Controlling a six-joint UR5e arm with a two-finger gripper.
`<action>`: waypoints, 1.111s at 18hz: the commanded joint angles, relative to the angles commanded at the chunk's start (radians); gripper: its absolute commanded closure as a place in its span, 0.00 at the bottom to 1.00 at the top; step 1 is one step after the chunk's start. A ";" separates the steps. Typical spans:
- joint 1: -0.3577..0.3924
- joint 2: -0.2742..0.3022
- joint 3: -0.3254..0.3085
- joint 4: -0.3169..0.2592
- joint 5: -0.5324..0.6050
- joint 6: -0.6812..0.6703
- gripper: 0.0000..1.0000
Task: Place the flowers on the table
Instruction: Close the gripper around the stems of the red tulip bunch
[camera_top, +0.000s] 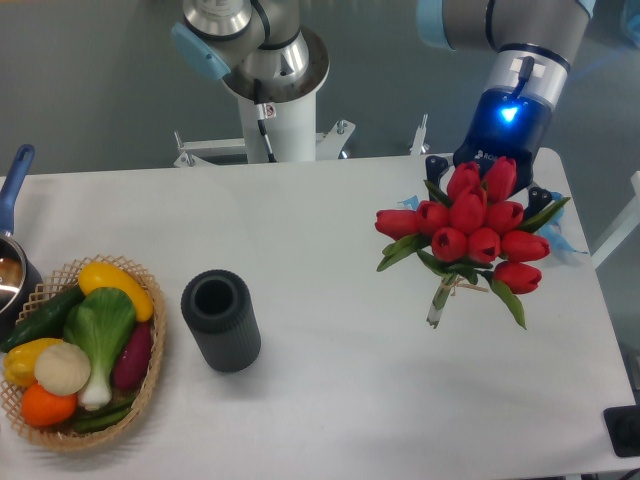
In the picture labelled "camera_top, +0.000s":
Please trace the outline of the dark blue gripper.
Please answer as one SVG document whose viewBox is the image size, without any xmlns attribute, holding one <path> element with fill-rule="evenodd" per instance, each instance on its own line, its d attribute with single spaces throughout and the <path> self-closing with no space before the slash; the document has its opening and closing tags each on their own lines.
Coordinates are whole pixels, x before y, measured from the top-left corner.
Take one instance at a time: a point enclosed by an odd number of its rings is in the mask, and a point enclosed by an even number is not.
<svg viewBox="0 0 640 480">
<path fill-rule="evenodd" d="M 480 174 L 488 173 L 500 157 L 516 163 L 515 193 L 533 181 L 533 163 L 551 122 L 551 109 L 533 99 L 513 98 L 505 91 L 490 89 L 479 100 L 462 145 L 451 155 L 425 158 L 427 180 L 439 187 L 453 166 L 475 162 Z M 539 186 L 528 189 L 527 211 L 542 211 L 552 194 Z"/>
</svg>

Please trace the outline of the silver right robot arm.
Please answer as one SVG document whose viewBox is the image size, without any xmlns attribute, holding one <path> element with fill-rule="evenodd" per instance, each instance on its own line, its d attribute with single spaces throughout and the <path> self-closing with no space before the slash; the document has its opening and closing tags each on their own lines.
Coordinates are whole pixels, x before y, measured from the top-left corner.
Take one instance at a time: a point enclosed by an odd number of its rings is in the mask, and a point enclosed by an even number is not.
<svg viewBox="0 0 640 480">
<path fill-rule="evenodd" d="M 532 184 L 534 160 L 594 7 L 573 0 L 418 2 L 416 26 L 425 44 L 497 54 L 454 164 L 476 161 L 486 173 L 498 158 L 511 158 L 514 189 Z"/>
</svg>

